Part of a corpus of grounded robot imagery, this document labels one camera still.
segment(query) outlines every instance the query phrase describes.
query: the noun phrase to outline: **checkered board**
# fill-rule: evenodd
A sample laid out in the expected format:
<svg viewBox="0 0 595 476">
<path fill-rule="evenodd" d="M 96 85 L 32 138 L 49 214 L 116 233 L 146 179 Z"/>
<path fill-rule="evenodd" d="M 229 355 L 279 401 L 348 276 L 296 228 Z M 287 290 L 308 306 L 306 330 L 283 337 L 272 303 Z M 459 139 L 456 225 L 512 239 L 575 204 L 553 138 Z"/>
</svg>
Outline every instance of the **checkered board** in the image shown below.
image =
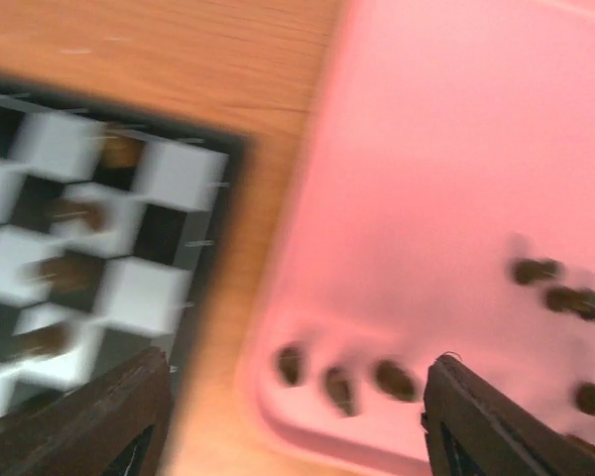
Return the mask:
<svg viewBox="0 0 595 476">
<path fill-rule="evenodd" d="M 142 141 L 135 168 L 100 164 L 106 123 Z M 187 360 L 220 217 L 240 162 L 236 136 L 0 78 L 0 416 L 68 392 L 150 345 Z M 108 228 L 50 223 L 60 197 L 102 202 Z M 35 262 L 78 255 L 86 291 L 26 279 Z M 70 350 L 13 360 L 13 336 L 69 321 Z"/>
</svg>

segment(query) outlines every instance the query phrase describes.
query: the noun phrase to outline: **pink surface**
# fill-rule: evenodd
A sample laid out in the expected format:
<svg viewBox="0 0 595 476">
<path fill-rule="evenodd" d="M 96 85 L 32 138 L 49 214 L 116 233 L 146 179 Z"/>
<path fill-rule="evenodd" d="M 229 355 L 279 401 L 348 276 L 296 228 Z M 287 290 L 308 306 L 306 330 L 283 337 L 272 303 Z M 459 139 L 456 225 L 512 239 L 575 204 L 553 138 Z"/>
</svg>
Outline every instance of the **pink surface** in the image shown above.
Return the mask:
<svg viewBox="0 0 595 476">
<path fill-rule="evenodd" d="M 393 357 L 424 384 L 464 363 L 558 431 L 595 443 L 568 400 L 595 382 L 595 324 L 509 282 L 516 256 L 595 289 L 595 0 L 357 0 L 325 81 L 242 363 L 276 442 L 355 468 L 428 474 L 422 404 L 380 394 Z M 301 341 L 305 384 L 278 349 Z M 342 362 L 361 414 L 319 389 Z"/>
</svg>

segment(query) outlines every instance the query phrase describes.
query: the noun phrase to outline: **table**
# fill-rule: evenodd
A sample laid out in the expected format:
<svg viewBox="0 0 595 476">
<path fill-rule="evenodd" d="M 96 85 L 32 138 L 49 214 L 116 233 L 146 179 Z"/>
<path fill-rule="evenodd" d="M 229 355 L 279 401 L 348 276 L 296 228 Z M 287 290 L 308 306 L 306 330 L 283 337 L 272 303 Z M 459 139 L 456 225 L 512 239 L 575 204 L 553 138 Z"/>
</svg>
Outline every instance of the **table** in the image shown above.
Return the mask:
<svg viewBox="0 0 595 476">
<path fill-rule="evenodd" d="M 0 1 L 0 70 L 250 134 L 168 475 L 342 475 L 270 449 L 234 374 L 342 0 Z"/>
</svg>

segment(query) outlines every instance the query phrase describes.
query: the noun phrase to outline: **wood grain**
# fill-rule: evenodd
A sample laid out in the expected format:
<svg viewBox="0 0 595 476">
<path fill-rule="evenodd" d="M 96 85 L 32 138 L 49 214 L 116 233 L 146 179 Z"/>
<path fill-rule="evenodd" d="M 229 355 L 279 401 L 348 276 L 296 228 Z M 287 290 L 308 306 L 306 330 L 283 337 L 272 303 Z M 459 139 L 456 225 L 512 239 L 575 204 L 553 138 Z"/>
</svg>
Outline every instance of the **wood grain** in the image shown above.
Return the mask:
<svg viewBox="0 0 595 476">
<path fill-rule="evenodd" d="M 339 475 L 281 455 L 234 371 L 342 0 L 1 0 L 0 69 L 255 140 L 164 473 Z"/>
</svg>

